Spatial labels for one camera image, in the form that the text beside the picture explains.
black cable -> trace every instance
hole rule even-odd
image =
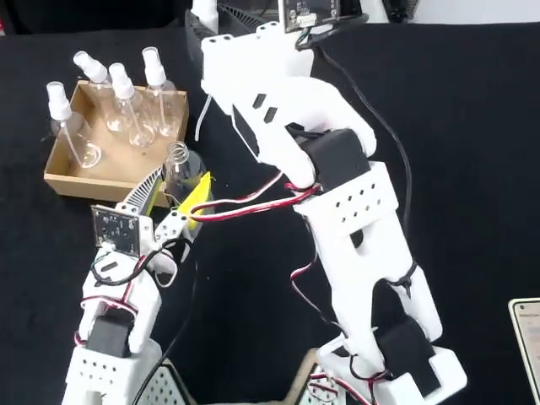
[[[133,398],[133,401],[131,402],[132,405],[136,405],[137,402],[141,399],[144,393],[144,389],[147,387],[149,382],[152,380],[152,377],[154,377],[155,372],[158,370],[158,368],[163,364],[165,359],[169,357],[169,354],[172,352],[172,349],[174,348],[176,342],[180,339],[184,331],[186,330],[187,324],[192,318],[192,310],[193,310],[193,301],[195,300],[195,291],[197,289],[197,264],[195,263],[195,279],[193,280],[193,286],[192,286],[192,296],[189,300],[189,308],[187,310],[186,318],[184,318],[184,321],[181,323],[180,327],[178,328],[178,332],[176,332],[176,335],[172,338],[172,340],[169,343],[169,346],[167,349],[163,352],[159,360],[154,364],[154,367],[150,370],[148,375],[143,381],[143,384],[138,389],[137,394],[135,394],[135,397]]]
[[[304,224],[305,224],[305,227],[307,228],[307,231],[308,231],[308,234],[310,234],[310,238],[311,240],[313,240],[313,251],[315,252],[314,255],[313,255],[313,260],[310,262],[310,265],[309,267],[307,268],[307,270],[309,270],[316,262],[317,260],[317,246],[316,246],[316,243],[315,243],[315,238],[313,236],[313,231],[311,230],[311,227],[310,225],[304,221]],[[294,282],[294,279],[291,279],[290,280],[291,283],[293,284],[293,288],[297,288],[298,289],[298,294],[299,296],[304,299],[304,301],[311,307],[313,308],[318,314],[319,314],[319,317],[322,319],[322,321],[324,323],[326,323],[327,325],[334,325],[335,327],[337,327],[341,332],[342,334],[348,338],[348,334],[347,332],[345,331],[345,329],[343,329],[343,327],[336,321],[331,321],[329,320],[325,315],[324,313],[322,312],[321,308],[319,308],[317,305],[315,305],[313,302],[311,302],[311,300],[309,298],[307,298],[307,296],[300,290],[300,287]]]
[[[368,383],[368,390],[370,390],[370,396],[371,396],[371,399],[370,399],[370,403],[372,404],[375,404],[376,401],[375,401],[375,389],[374,389],[374,384],[382,379],[383,377],[386,376],[386,373],[387,371],[384,370],[382,371],[381,373],[379,374],[375,374],[371,377],[363,377],[361,375],[359,375],[356,371],[354,371],[354,358],[357,356],[357,354],[354,354],[354,355],[351,355],[349,357],[349,362],[348,362],[348,370],[350,371],[351,375],[356,378],[357,380],[361,380],[361,381],[365,381]]]
[[[144,260],[139,264],[137,264],[135,266],[135,268],[133,269],[133,272],[125,277],[125,278],[122,278],[120,280],[110,280],[108,278],[103,278],[100,276],[100,274],[98,273],[98,271],[96,270],[95,268],[95,264],[99,261],[96,261],[94,263],[92,263],[92,266],[90,266],[90,271],[92,272],[92,275],[94,276],[94,278],[98,281],[98,283],[100,284],[103,284],[103,285],[109,285],[111,287],[116,287],[118,285],[123,285],[123,284],[127,284],[129,283],[130,281],[133,281],[135,278],[137,278],[144,270],[146,270],[148,264],[150,263],[150,261],[158,254],[158,253],[161,253],[161,251],[163,251],[164,249],[167,249],[169,247],[172,247],[176,244],[176,242],[179,242],[179,241],[182,241],[184,242],[184,244],[186,246],[189,246],[190,249],[192,248],[192,242],[182,236],[178,237],[178,238],[175,238],[175,239],[169,239],[169,240],[166,240],[165,242],[163,242],[163,244],[161,245],[161,247],[156,250],[156,251],[151,251],[145,258]]]
[[[366,99],[365,94],[360,90],[359,86],[354,82],[354,79],[348,74],[347,70],[343,68],[339,63],[337,63],[335,60],[333,60],[326,52],[322,50],[319,46],[316,46],[314,48],[314,51],[321,57],[323,61],[328,63],[330,66],[338,70],[349,82],[351,87],[354,90],[354,93],[358,96],[359,100],[362,102],[362,104],[367,108],[370,113],[373,115],[373,117],[385,128],[385,130],[390,134],[392,139],[394,140],[394,143],[397,146],[397,149],[399,150],[399,154],[402,157],[403,165],[405,166],[405,182],[406,182],[406,191],[405,191],[405,205],[403,208],[403,219],[402,219],[402,226],[403,226],[403,233],[405,234],[405,237],[408,235],[408,223],[409,223],[409,216],[411,212],[411,200],[413,197],[413,172],[411,171],[411,164],[408,160],[407,152],[405,151],[405,148],[403,147],[403,144],[399,137],[397,136],[396,132],[392,129],[390,124],[386,122],[384,117],[379,114],[379,112],[371,105],[371,103]]]

white wall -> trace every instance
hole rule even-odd
[[[492,24],[540,21],[540,0],[419,0],[415,23]]]

circuit board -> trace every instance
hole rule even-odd
[[[115,209],[93,205],[95,245],[114,244],[115,251],[129,256],[140,256],[140,233],[137,215],[120,213]]]
[[[329,24],[340,17],[340,0],[281,0],[285,32]]]

wire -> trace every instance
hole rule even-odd
[[[328,391],[333,394],[338,394],[338,390],[335,390],[329,386],[325,386],[324,384],[319,384],[317,382],[311,382],[309,386],[313,386],[315,388],[319,388],[320,390]]]
[[[206,98],[206,101],[204,102],[204,106],[202,107],[201,114],[199,114],[197,125],[195,126],[195,142],[199,142],[199,138],[201,136],[201,126],[203,125],[204,117],[206,116],[206,113],[208,112],[208,107],[210,107],[210,103],[212,103],[212,96],[209,94],[208,97]]]
[[[84,346],[86,344],[86,341],[81,338],[78,332],[73,334],[73,341],[75,342],[75,346]]]
[[[287,198],[281,198],[279,200],[274,200],[271,202],[262,202],[259,204],[253,204],[247,207],[234,209],[231,211],[226,211],[224,213],[210,213],[210,214],[204,214],[199,215],[196,214],[196,212],[210,207],[215,207],[220,204],[220,202],[205,202],[202,204],[198,204],[190,210],[190,217],[191,219],[197,221],[197,222],[215,222],[215,221],[224,221],[226,219],[232,219],[241,217],[243,215],[251,214],[251,213],[261,213],[264,211],[268,211],[270,209],[275,208],[283,208],[283,207],[289,207],[291,205],[295,205],[297,203],[300,203],[304,201],[309,196],[315,194],[319,189],[320,185],[314,185],[308,190],[301,192],[299,195],[295,197],[287,197]],[[288,188],[290,190],[295,190],[294,186],[292,186],[290,183],[285,184],[285,188]]]
[[[192,286],[192,295],[189,300],[189,308],[187,310],[186,318],[184,318],[184,321],[181,323],[180,327],[178,328],[178,332],[176,332],[176,335],[172,338],[172,340],[169,343],[169,346],[167,349],[163,352],[159,360],[156,362],[154,367],[150,370],[148,375],[143,381],[143,384],[141,384],[141,387],[138,389],[137,394],[133,398],[133,401],[131,402],[132,405],[136,405],[143,396],[144,389],[147,387],[149,382],[152,380],[152,377],[154,377],[155,372],[158,370],[158,368],[163,364],[165,359],[169,357],[169,354],[172,352],[172,349],[175,347],[176,342],[180,340],[180,337],[186,330],[187,324],[189,323],[191,317],[192,317],[192,310],[193,310],[193,301],[195,300],[195,291],[197,289],[197,264],[195,263],[195,279],[193,280],[193,286]]]
[[[162,289],[168,289],[175,282],[177,274],[178,274],[178,267],[170,275],[170,279],[169,279],[169,281],[167,283],[161,283],[161,280],[159,280],[158,274],[155,273],[154,274],[155,283],[158,284]]]
[[[359,86],[356,84],[354,79],[351,77],[351,75],[345,70],[344,67],[342,67],[339,63],[337,63],[334,59],[332,59],[322,48],[319,46],[316,46],[314,48],[314,51],[316,51],[324,60],[326,63],[328,63],[330,66],[338,70],[349,82],[351,87],[354,90],[354,93],[359,98],[360,102],[367,108],[370,113],[373,115],[373,117],[385,128],[385,130],[390,134],[392,137],[394,143],[397,146],[397,150],[399,151],[399,154],[402,157],[403,166],[405,166],[405,182],[406,182],[406,192],[405,192],[405,206],[403,209],[403,219],[402,219],[402,226],[403,226],[403,233],[407,237],[408,235],[408,223],[409,223],[409,216],[411,211],[411,200],[413,195],[413,172],[411,170],[411,164],[408,160],[407,152],[405,151],[405,148],[403,147],[403,144],[399,137],[397,136],[396,132],[392,129],[390,124],[385,120],[381,114],[371,105],[371,103],[367,100],[365,97],[365,94],[362,92],[362,90],[359,88]]]
[[[307,231],[310,234],[311,239],[313,240],[313,259],[311,259],[311,262],[309,262],[305,266],[297,268],[290,274],[290,277],[289,277],[290,283],[292,284],[293,289],[296,292],[296,294],[298,294],[311,308],[317,311],[317,313],[319,314],[319,317],[322,319],[323,322],[325,322],[327,325],[334,325],[335,327],[338,327],[339,330],[343,333],[343,335],[347,337],[348,334],[347,332],[345,332],[343,327],[336,321],[328,320],[323,314],[322,310],[317,305],[315,305],[309,298],[307,298],[307,296],[302,292],[300,287],[298,287],[298,285],[295,282],[297,277],[306,273],[310,268],[313,267],[313,265],[316,263],[317,258],[318,258],[317,247],[315,244],[315,240],[313,239],[313,233],[311,232],[311,227],[309,226],[307,222],[305,222],[305,227],[307,228]]]
[[[146,270],[149,263],[150,263],[150,261],[158,253],[161,253],[161,251],[163,249],[167,249],[169,247],[174,246],[176,244],[176,242],[179,242],[179,241],[184,242],[184,244],[186,246],[189,246],[190,250],[191,250],[192,242],[190,240],[182,237],[182,236],[179,236],[178,238],[175,238],[175,239],[166,240],[165,242],[163,242],[163,244],[161,245],[161,247],[159,249],[157,249],[155,251],[151,251],[147,256],[141,256],[138,263],[135,265],[135,268],[133,269],[133,272],[129,276],[127,276],[125,278],[122,278],[120,280],[114,280],[113,281],[113,280],[110,280],[108,278],[101,277],[100,274],[98,273],[98,271],[95,268],[95,263],[97,261],[92,263],[92,265],[90,266],[90,271],[94,275],[94,278],[101,284],[109,285],[109,286],[112,286],[112,287],[116,287],[117,285],[127,284],[127,283],[131,282],[132,280],[134,280],[135,278],[137,278],[144,270]]]
[[[274,184],[276,184],[279,179],[283,177],[284,173],[280,171],[277,173],[270,181],[268,181],[264,186],[259,188],[258,190],[251,192],[245,197],[237,198],[237,199],[230,199],[230,198],[223,198],[221,200],[214,200],[212,203],[218,205],[222,203],[228,203],[228,204],[243,204],[243,203],[251,203],[252,201],[257,200],[262,194],[267,192]]]
[[[379,373],[375,373],[371,377],[367,377],[367,378],[362,377],[358,375],[356,371],[354,371],[354,358],[355,357],[356,357],[356,354],[350,356],[349,362],[348,362],[348,369],[354,378],[356,378],[357,380],[366,381],[368,383],[368,390],[370,390],[370,395],[371,395],[371,403],[372,405],[377,405],[377,401],[375,400],[375,390],[374,390],[375,383],[377,381],[384,379],[387,375],[387,371],[384,370]]]
[[[369,402],[367,399],[365,399],[365,397],[362,394],[360,394],[358,391],[352,388],[349,384],[347,384],[345,380],[335,378],[334,381],[336,381],[336,384],[338,384],[339,386],[342,386],[343,388],[345,388],[345,391],[347,391],[351,397],[353,397],[355,400],[360,402],[362,405],[375,405]]]
[[[81,300],[81,308],[84,309],[84,305],[89,302],[89,301],[94,301],[94,300],[97,300],[99,302],[103,302],[105,304],[107,304],[107,306],[109,307],[112,307],[112,308],[121,308],[127,312],[129,312],[130,314],[133,315],[133,317],[136,317],[137,316],[137,313],[138,311],[133,308],[131,305],[121,301],[121,300],[117,300],[115,298],[111,298],[111,297],[107,297],[105,295],[92,295],[90,297],[85,297]]]
[[[327,379],[330,379],[330,377],[328,377],[327,374],[325,373],[316,373],[316,374],[311,374],[310,375],[310,379],[311,380],[318,380],[320,378],[327,378]],[[333,378],[332,380],[334,380],[336,382],[336,384],[338,384],[339,386],[341,386],[342,388],[345,389],[345,391],[351,396],[353,397],[355,400],[357,400],[358,402],[360,402],[362,405],[375,405],[375,404],[372,404],[370,403],[362,394],[360,394],[358,391],[356,391],[352,386],[350,386],[345,380],[342,380],[340,378]]]

red and white wire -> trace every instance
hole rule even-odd
[[[261,188],[259,188],[256,191],[248,194],[245,197],[242,197],[242,198],[222,198],[221,200],[212,201],[212,203],[216,203],[216,204],[225,204],[225,203],[228,203],[228,204],[245,204],[245,203],[250,203],[252,201],[257,200],[262,194],[264,194],[270,188],[272,188],[272,186],[274,184],[276,184],[279,181],[279,179],[281,179],[283,176],[284,176],[284,173],[282,171],[280,171],[269,182],[267,182],[264,186],[262,186]]]
[[[86,344],[86,341],[81,339],[78,332],[75,332],[73,334],[73,341],[75,342],[75,346],[84,346]]]
[[[325,373],[316,373],[316,374],[310,375],[310,378],[312,380],[318,380],[320,378],[330,378],[330,377],[328,377]],[[334,380],[336,382],[336,384],[338,384],[339,386],[344,388],[345,391],[347,391],[354,399],[356,399],[362,405],[372,405],[371,402],[369,402],[367,399],[365,399],[365,397],[362,394],[360,394],[358,391],[356,391],[345,380],[342,380],[340,378],[332,378],[332,380]],[[332,388],[329,388],[329,387],[327,388],[327,390],[332,390],[332,392],[335,391],[335,390],[333,390]]]
[[[290,183],[286,184],[285,187],[290,189],[290,190],[295,190],[294,186],[290,185]],[[190,217],[191,217],[191,219],[193,219],[193,220],[195,220],[197,222],[215,222],[215,221],[224,221],[226,219],[232,219],[232,218],[241,217],[243,215],[247,215],[247,214],[250,214],[250,213],[261,213],[261,212],[264,212],[264,211],[268,211],[270,209],[288,207],[288,206],[295,205],[297,203],[300,203],[300,202],[304,201],[306,198],[308,198],[309,196],[311,196],[315,192],[317,192],[317,190],[319,190],[319,188],[320,188],[319,185],[314,185],[312,188],[309,188],[306,191],[300,192],[298,195],[296,195],[294,197],[281,198],[279,200],[274,200],[274,201],[270,201],[270,202],[261,202],[259,204],[253,204],[253,205],[249,205],[247,207],[233,209],[231,211],[226,211],[224,213],[196,214],[196,212],[198,212],[198,211],[200,211],[202,209],[216,207],[216,206],[220,205],[223,200],[205,202],[203,204],[198,204],[198,205],[194,206],[190,210]],[[261,195],[260,191],[261,190],[256,192],[257,196]],[[257,197],[253,197],[253,193],[252,193],[247,198],[251,199],[250,201],[252,201],[252,199],[255,199]]]
[[[307,302],[311,308],[313,308],[315,311],[319,312],[319,314],[322,314],[322,311],[319,309],[319,307],[317,305],[313,304],[313,302],[311,302],[311,300],[305,296],[305,294],[302,292],[302,290],[300,290],[300,288],[298,287],[298,285],[296,285],[296,282],[294,281],[297,277],[299,277],[302,274],[304,274],[305,272],[307,272],[315,264],[315,262],[317,261],[317,258],[318,258],[318,255],[317,255],[317,251],[315,250],[315,255],[313,256],[313,260],[311,260],[311,262],[309,262],[308,264],[306,264],[303,267],[297,268],[296,270],[294,270],[290,274],[290,282],[293,285],[294,291],[296,291],[296,293],[300,297],[302,297],[302,299],[305,302]]]
[[[126,302],[123,302],[121,300],[117,300],[115,298],[106,297],[104,295],[92,295],[90,297],[85,297],[81,300],[81,307],[84,308],[84,304],[86,304],[89,301],[92,300],[98,300],[99,302],[103,302],[109,307],[112,308],[121,308],[125,311],[128,311],[133,315],[133,317],[137,317],[138,311],[133,308],[131,305],[127,304]]]

